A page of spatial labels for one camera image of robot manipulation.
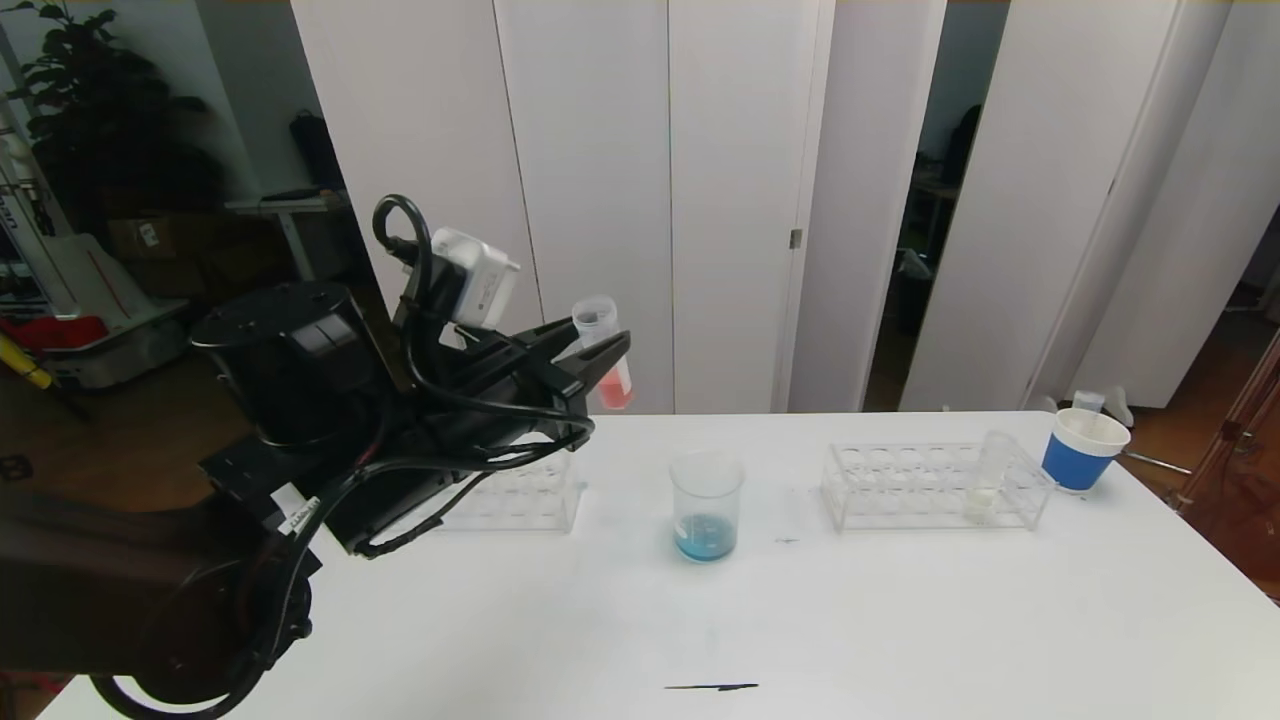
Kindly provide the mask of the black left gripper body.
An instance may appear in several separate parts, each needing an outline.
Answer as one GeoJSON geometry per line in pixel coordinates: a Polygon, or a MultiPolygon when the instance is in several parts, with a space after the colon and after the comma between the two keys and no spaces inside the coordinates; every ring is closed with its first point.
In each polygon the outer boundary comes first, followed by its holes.
{"type": "Polygon", "coordinates": [[[556,365],[515,368],[513,336],[475,331],[463,348],[402,341],[411,387],[367,382],[348,406],[358,447],[326,489],[326,527],[342,548],[375,559],[442,527],[483,480],[581,448],[586,397],[556,395],[556,365]]]}

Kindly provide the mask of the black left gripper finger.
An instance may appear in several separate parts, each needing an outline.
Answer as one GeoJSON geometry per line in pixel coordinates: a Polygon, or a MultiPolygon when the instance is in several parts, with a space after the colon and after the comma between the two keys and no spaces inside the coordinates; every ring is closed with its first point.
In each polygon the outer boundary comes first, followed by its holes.
{"type": "Polygon", "coordinates": [[[524,331],[512,337],[515,368],[554,366],[579,359],[582,348],[571,316],[524,331]]]}
{"type": "Polygon", "coordinates": [[[581,398],[595,389],[630,351],[631,333],[621,331],[556,361],[556,395],[581,398]]]}

